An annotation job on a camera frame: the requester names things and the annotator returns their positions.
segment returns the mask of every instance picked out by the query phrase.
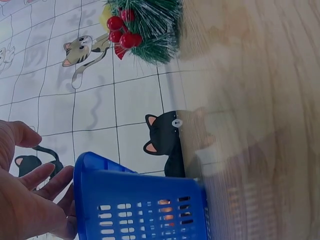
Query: cartoon cat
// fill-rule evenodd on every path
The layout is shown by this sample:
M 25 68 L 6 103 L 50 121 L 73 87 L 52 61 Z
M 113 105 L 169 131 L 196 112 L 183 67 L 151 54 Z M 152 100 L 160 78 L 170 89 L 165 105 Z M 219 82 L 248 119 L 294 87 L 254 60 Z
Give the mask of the cartoon cat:
M 28 5 L 28 4 L 32 4 L 34 2 L 38 2 L 39 0 L 24 0 L 24 4 Z
M 11 47 L 11 43 L 9 43 L 8 47 L 0 49 L 0 74 L 7 70 L 14 60 L 15 57 L 15 47 Z
M 96 64 L 106 56 L 110 44 L 111 43 L 109 41 L 109 35 L 107 33 L 99 36 L 94 41 L 91 36 L 84 35 L 77 38 L 73 42 L 65 43 L 63 47 L 65 50 L 66 58 L 62 63 L 63 67 L 69 67 L 75 64 L 82 63 L 89 57 L 91 52 L 102 53 L 95 60 L 92 60 L 79 67 L 73 74 L 71 83 L 75 82 L 78 79 L 81 81 L 82 74 L 84 73 L 86 68 L 92 66 L 93 64 Z
M 178 129 L 183 122 L 177 112 L 166 112 L 158 117 L 148 114 L 145 121 L 150 130 L 150 141 L 144 145 L 143 150 L 151 155 L 168 155 L 164 174 L 167 177 L 184 178 L 186 174 Z
M 64 168 L 63 164 L 59 160 L 58 154 L 55 151 L 48 149 L 48 148 L 45 148 L 45 147 L 41 147 L 41 146 L 35 146 L 35 147 L 33 147 L 33 149 L 36 151 L 40 151 L 40 152 L 47 153 L 47 154 L 54 156 L 55 160 L 50 162 L 55 165 L 55 169 L 54 169 L 53 173 L 51 173 L 51 175 L 50 175 L 51 179 Z M 37 167 L 42 165 L 41 160 L 38 157 L 33 156 L 33 155 L 17 156 L 15 158 L 14 162 L 17 165 L 17 167 L 19 168 L 19 177 L 22 177 L 22 176 L 30 173 L 32 170 L 34 170 Z
M 203 109 L 199 108 L 195 111 L 177 110 L 160 116 L 145 116 L 150 130 L 150 141 L 143 146 L 143 150 L 151 155 L 169 156 L 164 167 L 165 176 L 184 178 L 186 173 L 183 153 L 188 156 L 189 152 L 194 153 L 214 143 L 214 137 L 205 130 L 198 128 L 198 132 L 194 132 L 195 126 L 202 125 L 203 115 Z M 189 145 L 182 142 L 184 138 L 195 138 L 192 141 L 195 143 Z

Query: artificial pine branch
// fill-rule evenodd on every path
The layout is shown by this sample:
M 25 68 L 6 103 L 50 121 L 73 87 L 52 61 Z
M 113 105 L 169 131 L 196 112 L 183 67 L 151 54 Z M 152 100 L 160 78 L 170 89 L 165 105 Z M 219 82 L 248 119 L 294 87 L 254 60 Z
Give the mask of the artificial pine branch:
M 108 0 L 111 12 L 133 10 L 134 21 L 125 22 L 130 33 L 142 36 L 142 44 L 131 53 L 151 64 L 168 63 L 179 49 L 181 0 Z

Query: wood grain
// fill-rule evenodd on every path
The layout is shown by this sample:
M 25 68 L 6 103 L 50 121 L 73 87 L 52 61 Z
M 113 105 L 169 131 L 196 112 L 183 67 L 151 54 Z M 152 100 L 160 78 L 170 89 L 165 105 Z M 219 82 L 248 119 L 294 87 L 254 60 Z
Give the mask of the wood grain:
M 194 129 L 215 143 L 192 148 L 205 134 L 184 134 L 182 147 L 206 185 L 212 237 L 320 239 L 320 2 L 183 4 L 185 103 L 206 109 Z

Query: human hand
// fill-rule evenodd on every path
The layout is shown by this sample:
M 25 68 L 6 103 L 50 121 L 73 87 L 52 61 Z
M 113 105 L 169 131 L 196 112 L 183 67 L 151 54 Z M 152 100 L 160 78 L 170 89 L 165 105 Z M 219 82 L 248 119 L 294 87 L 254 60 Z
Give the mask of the human hand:
M 23 122 L 0 120 L 1 240 L 25 240 L 45 233 L 73 240 L 77 234 L 73 185 L 58 204 L 52 202 L 72 180 L 72 166 L 62 169 L 40 190 L 34 189 L 54 171 L 53 164 L 43 164 L 23 177 L 9 173 L 15 146 L 31 148 L 41 140 Z

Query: christmas decoration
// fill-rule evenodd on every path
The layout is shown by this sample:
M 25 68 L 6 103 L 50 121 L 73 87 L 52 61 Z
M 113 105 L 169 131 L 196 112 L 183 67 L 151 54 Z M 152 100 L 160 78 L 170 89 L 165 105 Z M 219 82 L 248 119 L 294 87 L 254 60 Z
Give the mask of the christmas decoration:
M 182 0 L 107 0 L 102 16 L 120 59 L 130 52 L 148 63 L 165 64 L 179 49 Z
M 135 12 L 132 9 L 123 10 L 121 12 L 121 18 L 125 22 L 132 22 L 136 19 Z
M 124 49 L 131 49 L 136 45 L 136 39 L 132 33 L 125 33 L 120 38 L 119 43 Z
M 112 16 L 108 19 L 106 25 L 111 31 L 116 31 L 122 28 L 124 21 L 118 16 Z
M 109 34 L 109 40 L 113 43 L 119 43 L 122 35 L 123 33 L 121 31 L 112 31 Z

